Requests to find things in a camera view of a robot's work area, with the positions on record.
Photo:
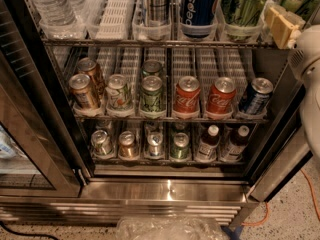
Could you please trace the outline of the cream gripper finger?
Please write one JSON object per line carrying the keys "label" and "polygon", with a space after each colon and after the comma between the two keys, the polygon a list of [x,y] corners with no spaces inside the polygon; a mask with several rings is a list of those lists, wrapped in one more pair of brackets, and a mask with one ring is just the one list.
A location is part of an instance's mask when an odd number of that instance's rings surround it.
{"label": "cream gripper finger", "polygon": [[291,22],[293,25],[297,25],[300,29],[302,29],[304,27],[304,25],[306,24],[306,22],[302,19],[301,16],[293,13],[293,12],[290,12],[290,11],[287,11],[285,13],[285,18]]}
{"label": "cream gripper finger", "polygon": [[300,28],[285,18],[286,12],[277,4],[269,4],[264,12],[269,33],[279,49],[291,49],[300,35]]}

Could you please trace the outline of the white rounded gripper body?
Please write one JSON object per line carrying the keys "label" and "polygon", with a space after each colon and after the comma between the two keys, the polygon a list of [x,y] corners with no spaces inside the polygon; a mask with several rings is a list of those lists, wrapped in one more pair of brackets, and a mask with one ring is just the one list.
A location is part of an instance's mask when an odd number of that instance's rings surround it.
{"label": "white rounded gripper body", "polygon": [[320,158],[320,25],[309,27],[298,37],[288,63],[305,87],[299,112],[310,150]]}

